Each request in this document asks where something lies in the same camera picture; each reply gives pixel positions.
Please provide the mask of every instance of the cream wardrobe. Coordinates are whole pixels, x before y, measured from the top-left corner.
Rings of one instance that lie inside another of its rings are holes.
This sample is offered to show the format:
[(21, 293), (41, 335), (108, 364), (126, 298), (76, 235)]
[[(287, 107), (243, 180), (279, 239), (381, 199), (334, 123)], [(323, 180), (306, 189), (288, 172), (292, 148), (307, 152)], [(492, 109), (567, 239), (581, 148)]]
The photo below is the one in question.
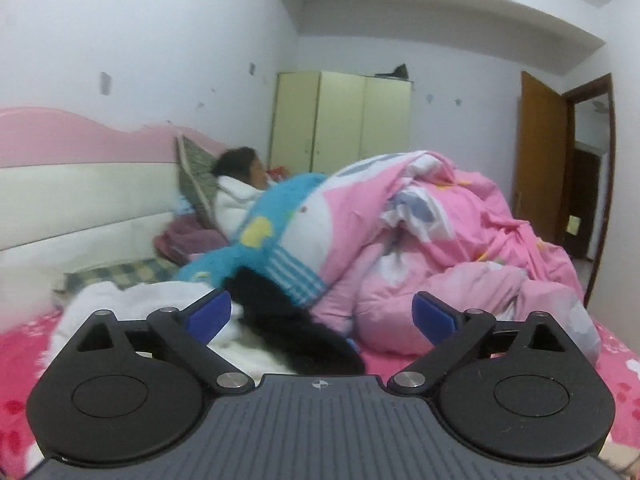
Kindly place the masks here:
[(335, 72), (281, 73), (270, 166), (334, 173), (409, 148), (412, 83)]

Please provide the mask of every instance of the gray patch on wall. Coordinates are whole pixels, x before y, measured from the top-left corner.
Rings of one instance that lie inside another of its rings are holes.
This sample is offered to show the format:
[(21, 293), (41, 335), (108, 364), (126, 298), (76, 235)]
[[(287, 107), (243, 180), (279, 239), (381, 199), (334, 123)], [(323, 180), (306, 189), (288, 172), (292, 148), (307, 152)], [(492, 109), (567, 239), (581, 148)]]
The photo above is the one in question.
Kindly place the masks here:
[(102, 95), (111, 93), (111, 76), (106, 72), (100, 72), (100, 93)]

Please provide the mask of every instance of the purple towel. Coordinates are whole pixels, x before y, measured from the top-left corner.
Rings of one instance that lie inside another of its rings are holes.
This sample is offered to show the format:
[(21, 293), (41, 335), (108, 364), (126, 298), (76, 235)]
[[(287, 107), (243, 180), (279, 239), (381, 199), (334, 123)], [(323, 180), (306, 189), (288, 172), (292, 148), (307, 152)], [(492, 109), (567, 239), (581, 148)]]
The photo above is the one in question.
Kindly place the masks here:
[(205, 229), (195, 214), (177, 216), (154, 239), (156, 249), (181, 266), (191, 261), (192, 254), (208, 253), (228, 245), (222, 233), (216, 229)]

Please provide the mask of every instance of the wooden door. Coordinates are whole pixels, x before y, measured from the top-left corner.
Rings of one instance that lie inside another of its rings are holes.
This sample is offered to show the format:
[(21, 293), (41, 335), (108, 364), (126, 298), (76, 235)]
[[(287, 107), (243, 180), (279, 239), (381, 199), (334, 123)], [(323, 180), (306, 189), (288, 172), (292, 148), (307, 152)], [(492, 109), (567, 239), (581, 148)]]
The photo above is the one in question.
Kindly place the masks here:
[(311, 171), (319, 83), (319, 72), (280, 74), (270, 168), (285, 166), (292, 174)]
[(358, 160), (365, 81), (362, 76), (322, 72), (313, 171), (332, 174)]
[(564, 234), (562, 246), (573, 258), (586, 258), (593, 233), (593, 220), (598, 203), (600, 157), (584, 150), (574, 151), (569, 214), (580, 219), (575, 235)]
[(566, 222), (561, 218), (561, 208), (568, 149), (567, 109), (561, 95), (522, 73), (513, 215), (529, 221), (546, 242), (561, 242), (566, 227), (561, 225)]
[(411, 83), (367, 77), (360, 158), (409, 149)]

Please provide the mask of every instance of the person lying in bed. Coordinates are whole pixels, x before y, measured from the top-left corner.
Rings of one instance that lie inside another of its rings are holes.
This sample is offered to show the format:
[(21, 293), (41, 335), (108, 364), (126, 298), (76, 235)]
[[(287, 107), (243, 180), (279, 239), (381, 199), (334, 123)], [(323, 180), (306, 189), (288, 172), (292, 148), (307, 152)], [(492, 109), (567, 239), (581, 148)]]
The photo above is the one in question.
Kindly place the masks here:
[(211, 173), (218, 180), (216, 223), (231, 240), (255, 201), (269, 188), (269, 179), (258, 154), (247, 146), (223, 153)]

